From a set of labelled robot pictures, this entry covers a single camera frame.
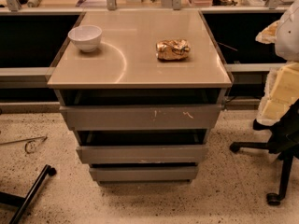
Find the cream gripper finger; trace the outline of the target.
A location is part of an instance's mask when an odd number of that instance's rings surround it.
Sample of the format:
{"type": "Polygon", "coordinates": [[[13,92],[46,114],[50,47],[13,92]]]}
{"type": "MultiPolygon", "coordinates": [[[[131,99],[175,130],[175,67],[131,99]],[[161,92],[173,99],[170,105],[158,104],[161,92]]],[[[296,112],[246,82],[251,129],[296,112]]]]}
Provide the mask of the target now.
{"type": "Polygon", "coordinates": [[[279,69],[271,69],[266,78],[257,121],[266,126],[274,125],[298,99],[299,63],[286,63],[279,69]]]}

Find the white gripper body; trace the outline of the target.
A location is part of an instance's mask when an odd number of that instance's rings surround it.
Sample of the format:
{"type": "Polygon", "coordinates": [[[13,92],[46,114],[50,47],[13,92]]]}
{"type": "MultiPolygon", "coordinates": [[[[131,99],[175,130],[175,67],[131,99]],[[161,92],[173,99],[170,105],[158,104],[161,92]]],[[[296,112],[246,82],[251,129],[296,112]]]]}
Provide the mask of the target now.
{"type": "Polygon", "coordinates": [[[255,40],[263,44],[275,43],[277,28],[278,21],[272,22],[270,25],[265,27],[260,33],[256,35],[255,40]]]}

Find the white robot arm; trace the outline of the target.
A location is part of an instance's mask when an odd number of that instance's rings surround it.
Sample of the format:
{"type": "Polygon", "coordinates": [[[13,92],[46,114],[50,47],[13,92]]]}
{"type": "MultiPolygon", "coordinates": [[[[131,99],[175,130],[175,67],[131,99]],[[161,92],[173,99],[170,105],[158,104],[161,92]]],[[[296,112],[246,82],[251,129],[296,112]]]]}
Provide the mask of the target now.
{"type": "Polygon", "coordinates": [[[256,36],[264,44],[275,44],[275,53],[287,62],[271,68],[264,87],[264,97],[253,122],[255,130],[267,129],[282,120],[299,99],[299,0],[295,0],[278,21],[256,36]]]}

